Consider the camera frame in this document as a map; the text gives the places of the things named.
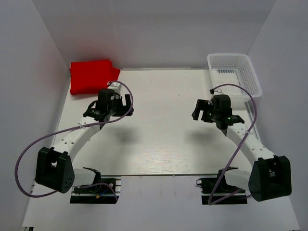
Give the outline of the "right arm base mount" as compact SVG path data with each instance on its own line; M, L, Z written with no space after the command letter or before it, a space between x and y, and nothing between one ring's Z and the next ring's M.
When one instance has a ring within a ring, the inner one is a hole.
M200 187L201 189L201 199L202 205L208 205L208 199L212 193L212 190L215 186L218 177L214 175L203 176L196 180L196 186ZM235 186L227 185L225 179L223 179L220 183L218 188L216 189L212 201L219 200L220 198L227 196L233 192L236 192L239 188ZM231 197L228 197L218 203L216 205L246 205L247 204L247 195L245 190L241 190L237 192Z

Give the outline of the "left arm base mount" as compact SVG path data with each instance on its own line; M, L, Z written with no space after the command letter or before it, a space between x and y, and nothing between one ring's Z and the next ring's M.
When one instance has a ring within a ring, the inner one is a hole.
M108 184L90 188L74 187L70 196L71 204L115 205L120 196L121 177L101 177L99 182Z

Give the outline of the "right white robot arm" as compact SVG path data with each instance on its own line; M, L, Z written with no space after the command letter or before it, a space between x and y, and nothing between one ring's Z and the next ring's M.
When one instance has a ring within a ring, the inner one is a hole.
M192 118L216 124L216 127L237 146L234 155L241 151L252 167L249 172L231 167L234 159L232 157L226 167L217 174L208 201L210 205L220 202L212 200L217 189L223 192L228 192L233 187L246 190L258 202L289 196L292 193L289 159L274 154L251 134L244 120L233 114L228 95L214 95L210 100L197 100Z

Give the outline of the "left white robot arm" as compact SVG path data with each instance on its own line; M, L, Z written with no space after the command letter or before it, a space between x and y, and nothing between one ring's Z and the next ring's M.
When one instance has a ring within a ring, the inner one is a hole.
M111 117L132 115L132 96L128 93L121 97L121 89L122 85L115 82L101 89L98 99L90 103L76 128L52 147L39 150L37 184L60 193L66 193L72 187L86 186L91 192L101 188L99 171L90 167L74 168L73 160L91 137L111 122Z

